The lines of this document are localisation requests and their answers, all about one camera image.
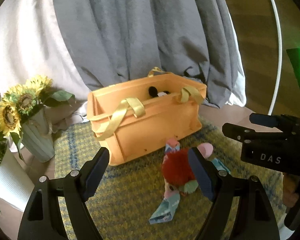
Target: storage basket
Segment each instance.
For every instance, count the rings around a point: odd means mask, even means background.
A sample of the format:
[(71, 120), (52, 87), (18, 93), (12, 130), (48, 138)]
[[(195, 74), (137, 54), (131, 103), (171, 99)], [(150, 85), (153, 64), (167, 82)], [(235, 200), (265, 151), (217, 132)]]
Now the storage basket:
[[(159, 92), (167, 90), (170, 94), (151, 98), (148, 93), (150, 86), (156, 87)], [(111, 85), (88, 95), (87, 118), (96, 137), (106, 130), (122, 100), (137, 98), (144, 106), (145, 114), (138, 118), (129, 107), (113, 134), (100, 141), (101, 146), (110, 151), (110, 165), (141, 157), (164, 147), (169, 138), (179, 140), (201, 129), (195, 97), (190, 96), (186, 102), (180, 102), (184, 87), (195, 88), (201, 99), (206, 96), (205, 84), (173, 73)]]

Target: sunflower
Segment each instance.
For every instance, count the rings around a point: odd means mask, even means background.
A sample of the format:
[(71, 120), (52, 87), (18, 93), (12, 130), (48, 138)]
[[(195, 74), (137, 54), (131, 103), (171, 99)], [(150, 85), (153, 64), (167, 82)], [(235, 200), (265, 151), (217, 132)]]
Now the sunflower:
[(18, 84), (18, 85), (14, 86), (14, 87), (10, 87), (5, 94), (12, 94), (12, 93), (19, 94), (19, 93), (21, 93), (23, 91), (23, 89), (24, 89), (24, 86)]
[(18, 111), (22, 114), (29, 114), (33, 107), (37, 104), (35, 93), (25, 92), (20, 95), (20, 98), (17, 103)]
[(45, 90), (52, 85), (52, 79), (47, 76), (36, 75), (26, 81), (26, 87), (36, 90), (36, 96), (38, 96), (42, 90)]
[(5, 136), (9, 136), (11, 132), (20, 135), (21, 125), (16, 104), (4, 98), (0, 102), (0, 131)]

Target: woven rug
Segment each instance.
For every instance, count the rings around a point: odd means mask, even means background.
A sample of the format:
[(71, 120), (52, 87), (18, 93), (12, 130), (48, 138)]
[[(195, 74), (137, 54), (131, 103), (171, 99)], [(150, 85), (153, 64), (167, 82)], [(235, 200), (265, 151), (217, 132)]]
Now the woven rug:
[[(240, 161), (241, 143), (224, 137), (220, 129), (207, 121), (201, 119), (201, 122), (202, 129), (180, 140), (181, 146), (195, 147), (209, 142), (214, 147), (211, 157), (219, 158), (232, 176), (258, 176), (279, 221), (285, 211), (281, 200), (282, 174)], [(56, 178), (80, 169), (99, 148), (89, 122), (69, 127), (55, 141)], [(163, 199), (164, 180), (160, 171), (163, 156), (162, 148), (126, 164), (108, 166), (95, 196), (86, 203), (103, 239), (195, 239), (211, 207), (199, 189), (181, 197), (172, 221), (154, 225), (148, 222)], [(76, 239), (64, 198), (59, 203), (68, 237)], [(237, 204), (235, 198), (223, 239), (230, 236)]]

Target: gray blanket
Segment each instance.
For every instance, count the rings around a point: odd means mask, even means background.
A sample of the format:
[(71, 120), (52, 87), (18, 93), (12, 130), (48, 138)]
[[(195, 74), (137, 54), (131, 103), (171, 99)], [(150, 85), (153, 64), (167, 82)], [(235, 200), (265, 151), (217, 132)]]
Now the gray blanket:
[(53, 0), (84, 83), (96, 90), (145, 77), (158, 66), (207, 84), (205, 104), (223, 106), (239, 58), (225, 0)]

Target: person's hand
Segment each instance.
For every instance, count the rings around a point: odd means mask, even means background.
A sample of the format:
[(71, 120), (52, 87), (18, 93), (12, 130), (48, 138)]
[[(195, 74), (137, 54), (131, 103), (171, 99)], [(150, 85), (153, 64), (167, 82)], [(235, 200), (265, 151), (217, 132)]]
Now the person's hand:
[(298, 186), (296, 177), (283, 173), (283, 204), (292, 208), (298, 201), (299, 194), (294, 193)]

